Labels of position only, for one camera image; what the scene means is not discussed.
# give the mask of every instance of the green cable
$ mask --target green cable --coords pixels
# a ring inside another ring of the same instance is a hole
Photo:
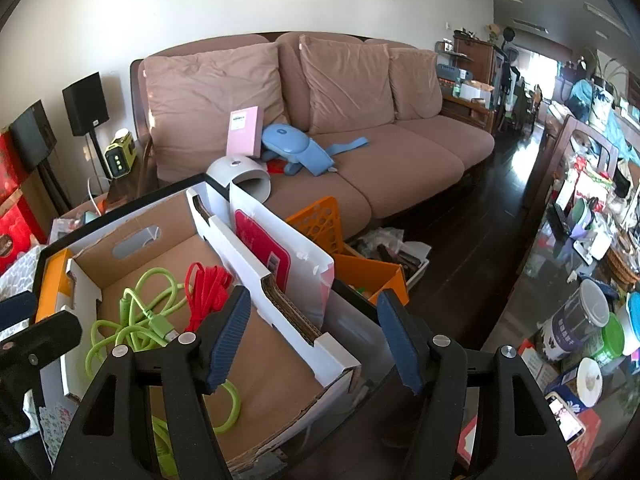
[[[169,287],[158,294],[151,303],[145,304],[140,298],[140,290],[142,290],[146,280],[155,274],[162,274],[166,277],[169,281]],[[155,316],[166,317],[184,306],[187,300],[186,297],[174,304],[178,290],[183,288],[184,285],[176,283],[173,275],[162,267],[154,267],[145,272],[138,280],[135,288],[125,288],[122,294],[122,299],[120,300],[120,323],[118,324],[106,319],[99,319],[91,326],[90,337],[92,347],[87,352],[84,360],[84,371],[87,376],[90,379],[94,378],[95,373],[92,369],[92,362],[94,358],[98,358],[100,362],[104,362],[104,359],[99,352],[109,344],[113,343],[114,346],[118,346],[126,342],[134,352],[151,350],[156,346],[166,346],[167,341],[153,330],[150,330],[148,326]],[[158,304],[167,296],[169,298],[166,300],[162,310],[155,313],[154,309],[156,306],[158,306]],[[141,313],[136,314],[134,304],[142,311]],[[115,333],[98,341],[98,329],[101,326],[111,328]],[[222,426],[213,428],[213,431],[216,434],[225,433],[233,427],[238,420],[241,408],[240,394],[234,384],[227,380],[222,384],[222,386],[226,391],[228,391],[229,395],[231,395],[232,407],[226,422]],[[171,442],[169,441],[166,422],[156,416],[153,416],[152,425],[154,435],[158,438],[156,440],[156,451],[158,452],[158,457],[165,456],[167,454],[171,455],[172,447]],[[163,463],[165,466],[175,467],[175,464],[172,466],[171,463],[168,465],[166,462]]]

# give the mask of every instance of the portable power station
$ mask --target portable power station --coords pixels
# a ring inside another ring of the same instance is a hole
[[[133,134],[126,128],[118,130],[111,144],[104,150],[104,159],[107,161],[111,176],[119,178],[131,171],[136,160],[136,141]]]

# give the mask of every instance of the ceiling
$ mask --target ceiling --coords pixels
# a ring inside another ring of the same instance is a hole
[[[521,4],[511,0],[494,0],[494,20],[501,26],[521,28],[560,43],[573,50],[576,57],[585,46],[597,48],[610,57],[618,58],[632,72],[640,75],[640,55],[631,38],[602,18],[587,12],[584,9],[585,2],[620,22],[607,0],[522,0]],[[517,25],[514,18],[542,25],[548,34]],[[596,30],[609,39],[598,36]]]

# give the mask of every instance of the wicker basket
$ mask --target wicker basket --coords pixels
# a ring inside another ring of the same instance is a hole
[[[629,268],[617,249],[610,247],[605,254],[605,258],[611,273],[622,285],[635,285],[636,282],[640,281],[640,276]]]

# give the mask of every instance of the orange plastic crate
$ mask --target orange plastic crate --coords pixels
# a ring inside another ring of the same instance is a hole
[[[369,291],[371,303],[376,304],[379,293],[386,288],[392,288],[402,304],[409,303],[399,265],[368,260],[342,241],[338,201],[333,196],[322,198],[290,216],[287,223],[334,258],[336,278]]]

